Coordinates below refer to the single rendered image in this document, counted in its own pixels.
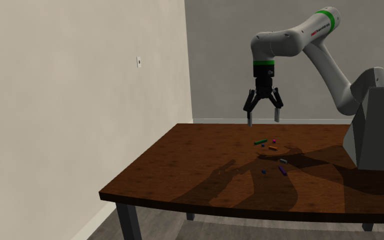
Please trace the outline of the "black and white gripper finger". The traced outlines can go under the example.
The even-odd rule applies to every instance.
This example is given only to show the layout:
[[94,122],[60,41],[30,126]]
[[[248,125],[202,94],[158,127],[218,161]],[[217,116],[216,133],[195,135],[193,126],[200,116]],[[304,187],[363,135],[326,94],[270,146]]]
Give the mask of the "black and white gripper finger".
[[[256,94],[256,96],[254,97],[254,94],[257,92],[257,90],[253,90],[253,89],[250,89],[249,90],[249,95],[248,95],[248,98],[246,100],[246,103],[243,107],[243,110],[244,111],[247,111],[247,125],[252,127],[252,110],[254,109],[254,107],[256,106],[256,104],[258,103],[258,101],[263,97],[263,95],[265,94],[265,91],[262,91],[262,93],[259,95]],[[254,97],[254,99],[253,99]],[[253,100],[253,101],[252,101]]]
[[273,95],[271,94],[270,91],[267,91],[267,94],[269,95],[269,100],[273,103],[273,105],[275,106],[275,109],[274,109],[274,121],[275,122],[279,122],[279,119],[280,119],[280,109],[281,107],[283,107],[283,102],[281,100],[281,97],[279,95],[279,92],[278,92],[278,88],[277,87],[273,87],[272,88],[272,92],[275,96],[275,99],[273,97]]

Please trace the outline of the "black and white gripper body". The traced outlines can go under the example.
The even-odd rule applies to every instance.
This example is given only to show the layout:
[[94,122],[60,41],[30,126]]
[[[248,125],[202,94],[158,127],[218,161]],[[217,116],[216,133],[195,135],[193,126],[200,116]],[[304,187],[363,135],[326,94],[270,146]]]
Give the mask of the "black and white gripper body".
[[262,96],[262,99],[264,98],[268,98],[269,95],[267,94],[267,91],[270,91],[270,93],[272,93],[273,89],[272,89],[272,85],[273,85],[273,79],[272,78],[267,78],[267,79],[259,79],[259,78],[256,78],[255,79],[255,86],[256,86],[256,94],[257,96],[259,97],[260,94],[262,93],[262,91],[265,92],[265,94]]

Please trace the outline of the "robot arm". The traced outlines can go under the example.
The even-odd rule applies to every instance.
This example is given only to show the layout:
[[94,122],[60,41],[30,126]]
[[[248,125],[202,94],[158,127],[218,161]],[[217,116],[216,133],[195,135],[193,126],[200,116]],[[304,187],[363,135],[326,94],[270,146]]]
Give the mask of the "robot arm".
[[355,115],[369,87],[384,87],[384,68],[369,68],[354,83],[348,81],[324,44],[340,21],[339,11],[328,6],[296,27],[257,33],[250,43],[253,77],[274,77],[276,56],[294,57],[303,51],[322,76],[337,110],[346,116]]

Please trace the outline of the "purple rod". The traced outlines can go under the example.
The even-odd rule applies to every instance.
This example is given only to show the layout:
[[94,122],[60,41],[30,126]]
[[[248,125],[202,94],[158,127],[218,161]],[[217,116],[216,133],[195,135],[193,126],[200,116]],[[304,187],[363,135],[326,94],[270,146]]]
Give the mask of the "purple rod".
[[282,173],[284,176],[287,175],[286,171],[283,169],[282,166],[278,166],[278,168],[279,168],[279,170],[281,171],[281,173]]

